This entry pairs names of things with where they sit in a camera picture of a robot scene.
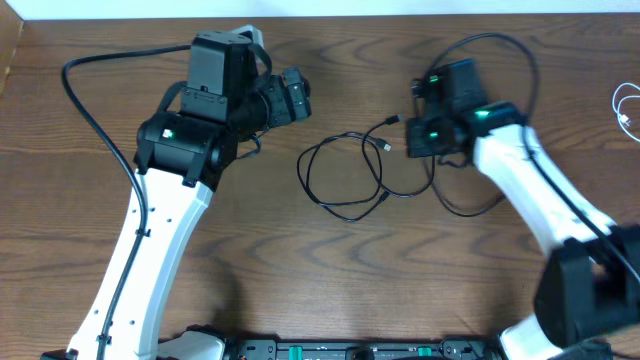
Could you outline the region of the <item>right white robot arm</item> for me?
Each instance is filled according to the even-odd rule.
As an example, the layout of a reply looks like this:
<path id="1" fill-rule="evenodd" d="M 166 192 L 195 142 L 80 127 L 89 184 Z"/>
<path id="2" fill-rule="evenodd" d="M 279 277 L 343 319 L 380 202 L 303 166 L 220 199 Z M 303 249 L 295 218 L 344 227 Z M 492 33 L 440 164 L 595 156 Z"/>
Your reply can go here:
<path id="1" fill-rule="evenodd" d="M 545 258 L 533 312 L 499 336 L 505 359 L 609 359 L 593 339 L 639 322 L 639 228 L 619 226 L 571 184 L 511 102 L 490 102 L 470 59 L 412 84 L 412 158 L 461 154 L 529 227 Z"/>

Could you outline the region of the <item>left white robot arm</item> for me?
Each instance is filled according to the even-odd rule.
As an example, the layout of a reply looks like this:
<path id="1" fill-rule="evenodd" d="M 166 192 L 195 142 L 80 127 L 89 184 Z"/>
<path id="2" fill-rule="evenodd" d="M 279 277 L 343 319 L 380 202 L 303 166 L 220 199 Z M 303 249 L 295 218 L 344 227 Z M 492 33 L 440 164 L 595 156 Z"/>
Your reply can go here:
<path id="1" fill-rule="evenodd" d="M 172 84 L 123 163 L 132 193 L 95 300 L 54 359 L 225 359 L 227 341 L 195 326 L 165 341 L 160 327 L 185 248 L 242 142 L 311 114 L 295 67 L 274 73 L 261 31 L 202 31 L 188 77 Z"/>

